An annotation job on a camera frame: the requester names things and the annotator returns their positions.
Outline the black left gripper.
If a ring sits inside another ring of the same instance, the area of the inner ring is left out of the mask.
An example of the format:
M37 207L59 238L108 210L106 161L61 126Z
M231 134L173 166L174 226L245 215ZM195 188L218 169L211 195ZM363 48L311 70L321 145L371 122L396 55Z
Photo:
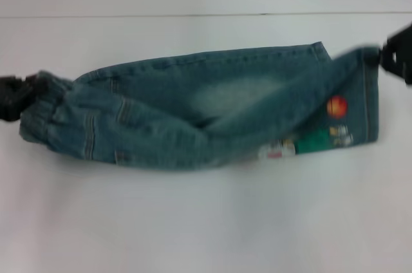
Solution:
M28 86L33 89L28 93ZM32 105L48 90L48 79L40 73L27 76L1 77L1 120L15 122L20 119L23 108Z

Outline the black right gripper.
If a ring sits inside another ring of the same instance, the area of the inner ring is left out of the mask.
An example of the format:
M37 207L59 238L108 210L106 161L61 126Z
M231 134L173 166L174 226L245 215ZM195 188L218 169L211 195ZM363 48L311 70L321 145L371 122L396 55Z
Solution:
M411 25L392 35L378 55L380 67L411 85Z

